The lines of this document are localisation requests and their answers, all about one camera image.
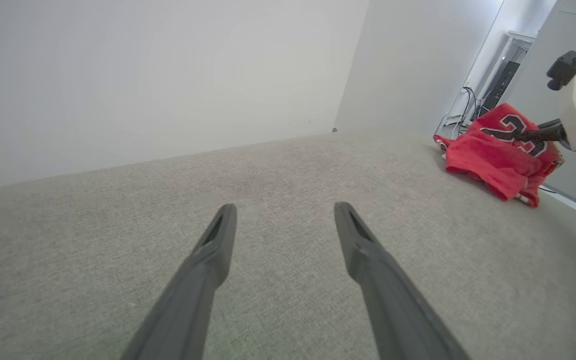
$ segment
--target white wall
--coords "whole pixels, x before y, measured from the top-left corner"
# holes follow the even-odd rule
[[[576,51],[576,0],[561,0],[539,32],[528,56],[512,78],[502,101],[541,124],[560,117],[557,91],[548,89],[546,71],[557,57]],[[576,152],[559,146],[566,162],[548,176],[546,184],[576,199]]]
[[[501,0],[371,0],[335,125],[430,137],[450,109]]]
[[[368,0],[0,0],[0,185],[331,132]]]
[[[472,69],[468,73],[466,82],[477,94],[483,98],[483,83],[490,69],[501,54],[507,41],[504,32],[512,30],[522,34],[536,35],[548,18],[551,9],[557,0],[503,0],[499,13],[494,19],[490,32],[477,55]],[[468,96],[461,92],[448,111],[448,116],[461,115],[466,107]]]

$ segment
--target gray carpet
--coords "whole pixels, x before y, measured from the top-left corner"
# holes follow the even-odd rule
[[[204,358],[375,358],[340,200],[471,357],[576,359],[576,211],[502,202],[440,155],[337,132],[0,187],[0,359],[118,358],[224,203],[237,237]]]

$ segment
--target red fabric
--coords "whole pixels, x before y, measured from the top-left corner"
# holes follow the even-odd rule
[[[475,120],[457,139],[434,135],[434,140],[446,150],[447,171],[467,173],[469,178],[485,182],[502,200],[520,198],[536,208],[538,187],[563,162],[551,141],[526,143],[514,139],[518,133],[537,129],[519,111],[503,103]]]

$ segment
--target electrical cable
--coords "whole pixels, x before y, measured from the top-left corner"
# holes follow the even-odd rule
[[[552,191],[552,190],[546,189],[546,188],[541,187],[541,186],[539,187],[539,190],[540,190],[540,191],[549,192],[549,193],[553,193],[553,194],[557,194],[557,191]]]
[[[477,110],[477,100],[479,100],[479,99],[477,98],[477,96],[475,96],[475,91],[474,91],[471,87],[469,87],[469,86],[464,86],[463,88],[466,89],[466,91],[470,91],[470,92],[472,93],[472,98],[474,99],[474,104],[473,104],[473,105],[475,106],[475,111],[476,111],[476,110]],[[484,105],[483,101],[482,101],[482,100],[479,100],[480,109],[481,109],[481,107],[482,107],[483,105]]]
[[[464,121],[464,116],[466,116],[466,111],[468,110],[468,106],[471,104],[471,92],[466,89],[466,93],[468,93],[468,100],[466,101],[466,108],[463,109],[463,113],[461,114],[461,119],[455,123],[454,127],[452,128],[452,134],[450,135],[450,139],[455,139],[455,129],[462,124]]]
[[[518,57],[519,57],[519,48],[517,48],[517,51],[514,52],[514,55],[512,55],[512,59],[510,59],[510,61],[514,62]]]
[[[483,100],[479,100],[479,107],[477,108],[477,102],[475,101],[475,110],[478,109],[477,111],[477,117],[475,117],[475,119],[480,118],[480,116],[482,116],[482,108],[484,107],[484,101]]]

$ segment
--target black device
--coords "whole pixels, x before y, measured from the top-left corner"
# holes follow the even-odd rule
[[[348,274],[361,286],[382,359],[466,360],[436,312],[354,208],[334,205]],[[201,359],[215,290],[228,276],[237,209],[218,210],[123,353],[124,360]]]
[[[506,91],[508,85],[510,84],[510,80],[512,80],[515,74],[517,73],[519,65],[520,65],[519,63],[516,63],[514,61],[508,61],[505,64],[503,70],[501,70],[501,72],[499,73],[498,78],[496,78],[494,86],[492,87],[492,89],[490,89],[490,92],[488,93],[486,100],[481,105],[481,109],[473,112],[472,117],[470,119],[471,121],[475,121],[478,117],[483,116],[484,114],[489,112],[489,110],[486,109],[490,110],[494,109],[499,104],[501,96],[504,95],[504,92]]]

